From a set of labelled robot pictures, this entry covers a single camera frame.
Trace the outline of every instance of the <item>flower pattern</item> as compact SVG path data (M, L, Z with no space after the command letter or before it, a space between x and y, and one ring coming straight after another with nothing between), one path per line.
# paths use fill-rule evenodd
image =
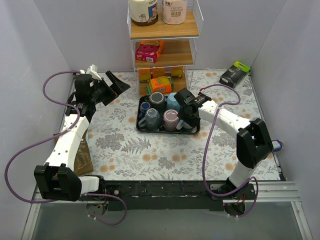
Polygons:
M223 70L195 70L190 91L197 94L205 86L218 83ZM104 73L100 74L110 85ZM145 134L137 131L137 77L134 72L115 74L131 88L108 106L99 103L90 123L88 146L94 175L106 180L202 180L202 160L211 123L201 121L196 135ZM251 82L246 76L235 87L241 96L237 106L225 106L245 118L261 118ZM224 87L203 91L218 104L237 101ZM207 180L226 180L236 167L236 141L215 127L205 163ZM255 170L260 180L279 180L274 156L270 154Z

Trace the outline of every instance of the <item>shelf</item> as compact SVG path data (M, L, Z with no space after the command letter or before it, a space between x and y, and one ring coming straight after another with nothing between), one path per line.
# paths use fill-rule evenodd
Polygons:
M186 12L185 22L178 25L166 24L162 21L162 13L158 14L158 21L151 26L137 26L131 22L131 40L163 39L163 38L197 38L199 29L192 11Z
M174 82L174 87L173 87L173 91L175 93L179 92L181 89L184 89L187 87L187 81L186 81L186 75L183 74L182 77L178 78L174 78L173 79ZM139 97L141 98L142 96L147 95L146 92L146 86L148 86L149 83L148 82L139 82Z
M135 50L138 49L140 41L135 43ZM134 60L135 68L153 68L193 65L194 60L189 39L164 40L163 50L155 63Z

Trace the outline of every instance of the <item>cup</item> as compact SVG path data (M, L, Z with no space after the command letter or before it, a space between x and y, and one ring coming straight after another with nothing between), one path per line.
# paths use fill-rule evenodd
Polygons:
M164 128L167 131L176 130L177 124L179 122L178 112L174 109L170 109L163 114Z
M152 107L158 110L158 112L163 113L166 110L166 98L161 92L152 93L149 97L149 100Z
M176 95L176 92L172 92L167 97L167 99L166 99L166 109L168 109L168 110L169 109L174 109L177 112L179 112L180 111L180 105L177 102L177 100L175 99L175 95Z
M190 126L188 123L186 123L185 121L183 121L182 119L178 122L178 124L175 127L177 130L180 130L182 128L185 129L192 129L193 127Z
M138 122L140 128L146 128L149 131L158 130L160 125L160 114L154 109L150 108L146 111L145 116Z
M150 109L150 108L151 108L151 105L150 105L149 102L144 101L143 103L141 103L141 105L140 105L140 114L139 114L138 118L142 119L145 116L147 110Z

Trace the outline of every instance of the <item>tray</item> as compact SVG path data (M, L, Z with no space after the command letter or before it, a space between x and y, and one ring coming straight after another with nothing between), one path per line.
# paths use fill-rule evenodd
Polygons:
M163 116L164 116L164 112L159 112L160 113L160 119L161 119L161 124L160 126L160 129L159 131L150 131L150 130L147 130L147 129L141 129L138 125L138 122L140 121L139 119L139 115L141 113L140 111L140 105L143 103L143 102L149 102L149 96L148 95L145 95L145 96L142 96L140 97L140 100L139 100L139 105L138 105L138 113L136 115L136 123L135 123L135 126L136 126L136 129L142 133L149 133L149 134L189 134L189 135L194 135L194 134L197 134L199 133L200 131L200 123L192 128L192 129L185 129L185 128L182 128L180 130L176 130L176 131L167 131L164 127L163 127Z

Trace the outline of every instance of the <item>white canister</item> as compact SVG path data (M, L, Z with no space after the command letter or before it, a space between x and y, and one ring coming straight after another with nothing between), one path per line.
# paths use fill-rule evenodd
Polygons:
M166 24L182 24L186 14L187 0L162 0L162 20Z
M138 26L150 26L158 21L157 0L128 0L131 21Z

